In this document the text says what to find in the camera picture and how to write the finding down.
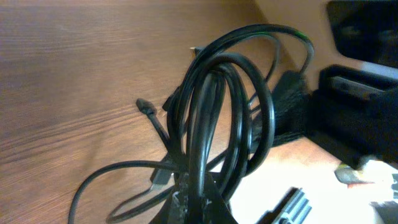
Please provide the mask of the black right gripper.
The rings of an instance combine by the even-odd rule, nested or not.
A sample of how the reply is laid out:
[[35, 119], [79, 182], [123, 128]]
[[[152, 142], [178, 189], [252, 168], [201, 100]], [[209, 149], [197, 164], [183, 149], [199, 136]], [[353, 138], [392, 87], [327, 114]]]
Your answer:
[[[284, 72], [272, 100], [273, 145], [301, 138], [309, 101], [303, 75]], [[324, 68], [310, 97], [307, 137], [354, 169], [364, 156], [397, 164], [397, 79], [341, 65]]]

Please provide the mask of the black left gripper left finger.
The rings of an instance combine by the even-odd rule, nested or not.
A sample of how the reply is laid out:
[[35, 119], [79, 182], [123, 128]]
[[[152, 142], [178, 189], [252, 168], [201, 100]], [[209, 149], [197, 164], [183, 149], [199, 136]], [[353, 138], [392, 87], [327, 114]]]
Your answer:
[[184, 224], [188, 212], [188, 174], [180, 175], [150, 224]]

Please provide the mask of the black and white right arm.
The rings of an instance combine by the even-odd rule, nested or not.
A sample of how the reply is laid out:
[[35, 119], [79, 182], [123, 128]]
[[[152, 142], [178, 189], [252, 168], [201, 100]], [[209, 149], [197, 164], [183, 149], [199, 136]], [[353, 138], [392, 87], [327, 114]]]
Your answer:
[[266, 21], [298, 29], [315, 54], [306, 136], [358, 169], [397, 163], [397, 2], [259, 1]]

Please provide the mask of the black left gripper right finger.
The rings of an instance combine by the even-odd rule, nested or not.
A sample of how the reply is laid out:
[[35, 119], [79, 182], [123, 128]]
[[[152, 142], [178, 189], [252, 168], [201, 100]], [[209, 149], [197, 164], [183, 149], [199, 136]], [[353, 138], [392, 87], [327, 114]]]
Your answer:
[[198, 222], [203, 224], [237, 224], [211, 174], [204, 173], [200, 183]]

